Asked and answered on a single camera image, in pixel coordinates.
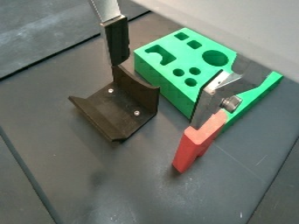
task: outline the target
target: dark gray floor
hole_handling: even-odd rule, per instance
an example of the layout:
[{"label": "dark gray floor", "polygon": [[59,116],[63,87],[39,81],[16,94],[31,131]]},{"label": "dark gray floor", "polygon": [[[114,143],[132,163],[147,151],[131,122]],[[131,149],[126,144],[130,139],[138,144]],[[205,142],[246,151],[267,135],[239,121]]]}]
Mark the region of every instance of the dark gray floor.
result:
[{"label": "dark gray floor", "polygon": [[32,184],[0,136],[0,223],[54,224]]},{"label": "dark gray floor", "polygon": [[[132,49],[179,28],[146,15]],[[132,58],[124,63],[134,71]],[[0,125],[59,223],[246,223],[299,134],[299,85],[285,79],[178,175],[171,166],[189,121],[161,97],[154,120],[110,143],[68,101],[112,81],[100,38],[0,83]]]},{"label": "dark gray floor", "polygon": [[299,140],[249,224],[299,222]]},{"label": "dark gray floor", "polygon": [[[128,18],[146,12],[119,5]],[[0,78],[99,34],[88,0],[2,0],[0,21]]]}]

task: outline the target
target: shape sorter block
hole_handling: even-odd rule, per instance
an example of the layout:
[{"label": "shape sorter block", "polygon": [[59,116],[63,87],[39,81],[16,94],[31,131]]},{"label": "shape sorter block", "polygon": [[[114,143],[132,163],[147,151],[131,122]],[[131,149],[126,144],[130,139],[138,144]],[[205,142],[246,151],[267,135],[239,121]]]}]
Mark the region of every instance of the shape sorter block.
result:
[{"label": "shape sorter block", "polygon": [[[237,52],[198,32],[183,28],[135,50],[135,70],[154,85],[182,113],[191,118],[201,87],[223,69],[229,73]],[[238,95],[237,111],[226,111],[226,129],[283,79],[273,72],[255,89]]]}]

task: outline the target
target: metal bracket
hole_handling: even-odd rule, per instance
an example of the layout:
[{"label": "metal bracket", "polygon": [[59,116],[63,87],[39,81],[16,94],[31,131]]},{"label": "metal bracket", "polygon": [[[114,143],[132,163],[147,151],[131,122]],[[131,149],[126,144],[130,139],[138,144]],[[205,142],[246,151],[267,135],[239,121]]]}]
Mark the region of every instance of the metal bracket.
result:
[{"label": "metal bracket", "polygon": [[70,100],[107,139],[123,141],[157,115],[161,88],[142,82],[120,66],[130,57],[130,41],[127,17],[118,15],[118,1],[100,0],[106,7],[99,9],[95,1],[88,1],[102,20],[114,81],[87,99],[71,96]]},{"label": "metal bracket", "polygon": [[151,87],[122,67],[112,67],[114,81],[87,99],[70,100],[110,141],[122,141],[157,115],[159,87]]},{"label": "metal bracket", "polygon": [[242,103],[237,94],[257,88],[271,73],[267,67],[239,54],[233,71],[230,74],[221,70],[199,92],[191,116],[191,126],[197,130],[222,108],[234,112]]}]

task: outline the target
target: silver metal plate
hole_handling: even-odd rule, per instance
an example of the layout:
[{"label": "silver metal plate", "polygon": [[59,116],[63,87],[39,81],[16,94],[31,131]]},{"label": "silver metal plate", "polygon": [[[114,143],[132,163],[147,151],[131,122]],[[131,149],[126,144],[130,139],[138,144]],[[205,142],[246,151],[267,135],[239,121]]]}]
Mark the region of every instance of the silver metal plate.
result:
[{"label": "silver metal plate", "polygon": [[118,0],[88,0],[91,8],[98,16],[100,23],[120,16]]}]

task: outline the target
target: bolt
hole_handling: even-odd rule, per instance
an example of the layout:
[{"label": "bolt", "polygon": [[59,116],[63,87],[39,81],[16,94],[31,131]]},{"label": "bolt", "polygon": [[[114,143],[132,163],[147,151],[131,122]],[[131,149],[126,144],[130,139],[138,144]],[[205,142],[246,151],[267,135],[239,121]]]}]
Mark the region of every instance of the bolt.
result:
[{"label": "bolt", "polygon": [[230,98],[222,101],[222,104],[219,106],[223,109],[226,109],[230,113],[234,113],[241,103],[242,103],[242,99],[237,97],[235,95],[233,95]]},{"label": "bolt", "polygon": [[135,111],[135,116],[140,116],[140,111],[139,110]]}]

